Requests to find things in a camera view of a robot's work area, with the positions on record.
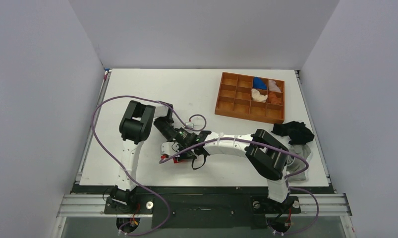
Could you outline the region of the red underwear white trim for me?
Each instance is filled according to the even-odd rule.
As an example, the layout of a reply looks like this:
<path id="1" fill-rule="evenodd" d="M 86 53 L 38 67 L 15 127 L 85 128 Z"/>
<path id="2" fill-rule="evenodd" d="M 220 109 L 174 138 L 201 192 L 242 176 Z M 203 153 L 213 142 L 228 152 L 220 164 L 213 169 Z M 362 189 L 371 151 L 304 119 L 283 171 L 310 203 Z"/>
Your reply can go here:
<path id="1" fill-rule="evenodd" d="M 186 159 L 180 158 L 180 157 L 174 157 L 172 160 L 173 160 L 173 162 L 174 162 L 175 164 L 177 164 L 177 163 L 182 163 L 182 162 L 186 161 Z"/>

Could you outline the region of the blue rolled underwear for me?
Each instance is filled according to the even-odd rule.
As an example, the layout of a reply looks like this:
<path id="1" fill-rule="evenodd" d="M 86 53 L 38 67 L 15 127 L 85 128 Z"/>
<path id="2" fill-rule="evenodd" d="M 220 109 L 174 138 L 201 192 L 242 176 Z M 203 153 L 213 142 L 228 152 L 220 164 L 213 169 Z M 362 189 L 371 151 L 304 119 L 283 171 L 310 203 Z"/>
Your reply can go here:
<path id="1" fill-rule="evenodd" d="M 267 90 L 267 85 L 264 83 L 264 81 L 261 78 L 254 77 L 253 78 L 253 88 L 260 89 L 260 90 Z"/>

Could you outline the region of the grey underwear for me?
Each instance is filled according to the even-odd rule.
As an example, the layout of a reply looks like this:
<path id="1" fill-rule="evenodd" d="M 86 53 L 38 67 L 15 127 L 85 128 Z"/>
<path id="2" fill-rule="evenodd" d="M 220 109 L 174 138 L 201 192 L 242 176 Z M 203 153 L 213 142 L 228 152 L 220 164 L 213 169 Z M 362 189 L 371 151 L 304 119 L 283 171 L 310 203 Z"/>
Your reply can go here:
<path id="1" fill-rule="evenodd" d="M 305 145 L 289 145 L 288 146 L 289 152 L 292 152 L 293 154 L 296 154 L 308 163 L 310 163 L 312 159 L 312 151 L 311 148 L 305 144 Z M 300 160 L 295 157 L 292 157 L 288 155 L 287 161 L 286 161 L 286 171 L 288 174 L 295 173 L 301 169 L 305 168 L 305 164 Z M 297 175 L 293 175 L 288 178 L 289 182 L 304 182 L 308 180 L 308 170 L 299 173 Z"/>

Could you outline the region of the wooden compartment tray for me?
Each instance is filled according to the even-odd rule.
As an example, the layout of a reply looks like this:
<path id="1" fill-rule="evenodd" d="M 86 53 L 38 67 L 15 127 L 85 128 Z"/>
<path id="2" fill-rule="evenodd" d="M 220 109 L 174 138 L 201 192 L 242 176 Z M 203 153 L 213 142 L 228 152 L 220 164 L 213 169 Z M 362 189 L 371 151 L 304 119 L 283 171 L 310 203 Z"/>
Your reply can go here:
<path id="1" fill-rule="evenodd" d="M 267 90 L 257 89 L 261 94 L 268 95 L 268 81 L 274 80 L 281 93 L 282 105 L 268 102 L 255 102 L 251 98 L 253 78 L 255 76 L 223 72 L 215 106 L 215 114 L 219 116 L 246 119 L 265 123 L 283 123 L 285 119 L 285 82 L 282 80 L 261 78 L 267 85 Z"/>

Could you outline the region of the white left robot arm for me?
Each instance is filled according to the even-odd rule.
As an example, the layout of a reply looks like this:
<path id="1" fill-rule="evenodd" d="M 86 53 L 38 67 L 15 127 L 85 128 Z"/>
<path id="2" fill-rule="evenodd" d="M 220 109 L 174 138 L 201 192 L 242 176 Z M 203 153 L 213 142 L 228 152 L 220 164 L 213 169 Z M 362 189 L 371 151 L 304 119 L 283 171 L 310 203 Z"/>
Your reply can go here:
<path id="1" fill-rule="evenodd" d="M 136 178 L 140 151 L 153 126 L 167 140 L 162 146 L 164 154 L 172 155 L 175 151 L 170 149 L 171 142 L 179 150 L 189 146 L 191 136 L 185 129 L 173 127 L 171 109 L 172 105 L 152 106 L 137 101 L 129 102 L 119 125 L 123 139 L 123 153 L 119 161 L 124 165 L 124 168 L 119 170 L 115 183 L 119 190 L 131 192 L 137 186 L 133 179 Z"/>

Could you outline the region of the black underwear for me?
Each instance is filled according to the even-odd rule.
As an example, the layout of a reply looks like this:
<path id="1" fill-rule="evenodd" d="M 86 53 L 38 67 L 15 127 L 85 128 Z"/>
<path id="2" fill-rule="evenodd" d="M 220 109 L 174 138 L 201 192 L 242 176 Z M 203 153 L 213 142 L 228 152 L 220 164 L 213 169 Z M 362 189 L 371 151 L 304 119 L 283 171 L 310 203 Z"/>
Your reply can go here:
<path id="1" fill-rule="evenodd" d="M 305 145 L 314 140 L 315 135 L 304 122 L 291 121 L 273 125 L 272 133 L 278 136 L 288 136 L 290 145 Z"/>

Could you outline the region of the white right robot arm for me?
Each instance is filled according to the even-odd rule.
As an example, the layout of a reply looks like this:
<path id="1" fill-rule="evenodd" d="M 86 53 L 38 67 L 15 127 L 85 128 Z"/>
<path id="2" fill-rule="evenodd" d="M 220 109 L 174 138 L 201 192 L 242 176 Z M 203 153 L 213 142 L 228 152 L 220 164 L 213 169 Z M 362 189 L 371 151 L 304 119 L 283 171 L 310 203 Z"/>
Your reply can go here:
<path id="1" fill-rule="evenodd" d="M 252 134 L 228 135 L 211 131 L 199 134 L 180 129 L 170 141 L 179 151 L 186 151 L 193 160 L 202 155 L 223 154 L 247 158 L 259 175 L 268 183 L 268 205 L 280 212 L 288 205 L 289 188 L 285 179 L 289 150 L 263 129 Z"/>

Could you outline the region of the cream rolled underwear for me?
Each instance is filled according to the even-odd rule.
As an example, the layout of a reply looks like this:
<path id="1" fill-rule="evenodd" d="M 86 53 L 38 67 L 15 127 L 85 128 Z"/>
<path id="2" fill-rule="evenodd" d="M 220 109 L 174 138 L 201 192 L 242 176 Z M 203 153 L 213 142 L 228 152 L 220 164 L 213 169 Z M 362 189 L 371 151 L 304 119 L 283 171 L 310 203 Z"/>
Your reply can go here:
<path id="1" fill-rule="evenodd" d="M 251 89 L 251 98 L 255 102 L 266 102 L 268 99 L 267 95 L 261 94 L 257 89 Z"/>

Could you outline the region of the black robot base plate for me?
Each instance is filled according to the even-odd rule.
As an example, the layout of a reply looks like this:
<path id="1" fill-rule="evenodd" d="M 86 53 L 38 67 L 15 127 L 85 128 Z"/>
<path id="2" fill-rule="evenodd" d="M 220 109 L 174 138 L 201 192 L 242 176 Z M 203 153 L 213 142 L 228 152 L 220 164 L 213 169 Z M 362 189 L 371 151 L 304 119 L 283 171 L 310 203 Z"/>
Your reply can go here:
<path id="1" fill-rule="evenodd" d="M 126 234 L 158 229 L 222 229 L 249 227 L 287 231 L 292 215 L 313 219 L 327 212 L 334 190 L 302 187 L 287 200 L 270 200 L 263 187 L 155 187 L 138 189 L 124 205 L 112 199 L 112 188 L 78 189 L 64 198 L 60 214 L 70 218 L 112 218 Z"/>

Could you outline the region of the orange rolled underwear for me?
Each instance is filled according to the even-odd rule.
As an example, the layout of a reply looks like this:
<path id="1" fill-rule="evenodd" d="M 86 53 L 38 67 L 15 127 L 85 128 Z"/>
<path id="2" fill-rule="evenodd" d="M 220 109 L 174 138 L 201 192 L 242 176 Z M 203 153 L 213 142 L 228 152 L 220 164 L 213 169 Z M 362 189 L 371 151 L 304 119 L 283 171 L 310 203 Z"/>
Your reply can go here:
<path id="1" fill-rule="evenodd" d="M 282 98 L 278 97 L 275 92 L 270 91 L 268 94 L 268 102 L 273 105 L 282 105 Z"/>

